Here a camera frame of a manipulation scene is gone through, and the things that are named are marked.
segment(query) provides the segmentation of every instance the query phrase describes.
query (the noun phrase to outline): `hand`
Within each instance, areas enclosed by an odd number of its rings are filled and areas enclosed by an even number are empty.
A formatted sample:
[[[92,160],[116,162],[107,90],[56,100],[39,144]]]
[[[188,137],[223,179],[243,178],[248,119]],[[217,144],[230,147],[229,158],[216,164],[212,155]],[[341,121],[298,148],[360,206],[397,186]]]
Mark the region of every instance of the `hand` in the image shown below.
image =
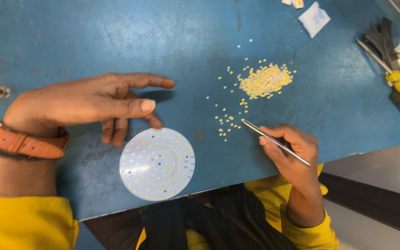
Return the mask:
[[[102,140],[121,147],[129,118],[144,117],[153,128],[155,101],[138,99],[130,88],[173,88],[174,81],[147,73],[107,73],[62,82],[21,94],[9,106],[3,123],[36,137],[56,137],[59,127],[103,121]]]
[[[311,164],[311,167],[307,167],[295,157],[284,154],[279,146],[268,138],[260,137],[260,145],[263,146],[265,153],[275,163],[285,179],[297,190],[309,190],[310,187],[319,186],[317,179],[317,159],[319,157],[317,138],[287,124],[281,124],[275,128],[260,127],[260,129],[272,137],[283,137],[291,143],[294,153]]]

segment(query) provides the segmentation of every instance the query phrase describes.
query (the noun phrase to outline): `circular led circuit board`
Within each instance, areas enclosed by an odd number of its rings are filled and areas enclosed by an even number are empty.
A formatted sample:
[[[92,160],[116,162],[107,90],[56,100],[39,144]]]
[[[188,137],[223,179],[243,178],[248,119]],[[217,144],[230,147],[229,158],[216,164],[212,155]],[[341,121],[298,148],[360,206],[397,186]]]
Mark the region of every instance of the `circular led circuit board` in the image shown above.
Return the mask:
[[[176,196],[191,180],[196,159],[189,141],[169,128],[134,136],[119,161],[119,174],[138,198],[162,201]]]

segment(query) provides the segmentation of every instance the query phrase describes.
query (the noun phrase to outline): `blue workbench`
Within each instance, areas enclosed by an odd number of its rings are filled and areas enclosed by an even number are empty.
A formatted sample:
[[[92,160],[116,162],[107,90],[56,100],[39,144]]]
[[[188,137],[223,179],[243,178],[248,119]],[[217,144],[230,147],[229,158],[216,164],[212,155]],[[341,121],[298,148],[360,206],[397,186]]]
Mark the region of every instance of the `blue workbench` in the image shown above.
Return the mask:
[[[400,144],[400,116],[388,98],[383,70],[355,43],[383,16],[395,20],[381,1],[319,0],[331,21],[314,39],[297,20],[312,0],[300,10],[280,0],[149,2],[0,0],[0,85],[12,89],[8,99],[0,99],[0,119],[20,93],[52,83],[105,72],[171,78],[177,84],[173,90],[137,93],[156,99],[165,126],[192,143],[196,170],[180,195],[278,173],[249,128],[232,130],[227,142],[218,136],[223,126],[214,116],[224,113],[236,123],[242,117],[264,126],[285,122],[315,135],[319,162]],[[393,32],[397,45],[399,23]],[[247,96],[233,86],[236,75],[246,77],[243,67],[257,69],[265,58],[264,65],[297,70],[294,80],[280,95],[250,100],[249,112],[237,115]],[[130,128],[127,140],[148,124],[133,120]],[[68,130],[71,142],[59,161],[58,189],[77,219],[149,204],[123,186],[122,149],[101,142],[100,123]]]

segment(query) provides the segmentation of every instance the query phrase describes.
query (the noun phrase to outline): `wristwatch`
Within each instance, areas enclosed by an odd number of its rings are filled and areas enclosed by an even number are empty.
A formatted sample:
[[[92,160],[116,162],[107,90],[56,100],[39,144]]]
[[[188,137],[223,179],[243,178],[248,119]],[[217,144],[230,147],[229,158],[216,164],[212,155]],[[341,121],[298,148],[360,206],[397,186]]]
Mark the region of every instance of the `wristwatch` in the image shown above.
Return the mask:
[[[64,155],[63,149],[69,143],[69,134],[60,130],[58,138],[31,137],[4,126],[0,122],[0,150],[20,153],[30,157],[57,159]]]

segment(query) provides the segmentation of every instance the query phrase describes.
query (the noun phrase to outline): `right hand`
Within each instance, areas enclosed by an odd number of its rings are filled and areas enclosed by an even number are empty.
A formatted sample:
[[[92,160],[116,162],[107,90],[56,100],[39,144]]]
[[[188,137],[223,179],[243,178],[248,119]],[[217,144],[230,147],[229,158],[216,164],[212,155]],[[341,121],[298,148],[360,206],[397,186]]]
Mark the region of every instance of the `right hand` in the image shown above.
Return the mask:
[[[275,128],[260,127],[260,129],[272,137],[283,137],[291,143],[295,154],[311,164],[311,167],[308,167],[295,157],[286,155],[273,141],[261,136],[260,145],[285,179],[298,190],[308,190],[319,185],[317,179],[319,147],[316,137],[288,124],[281,124]]]

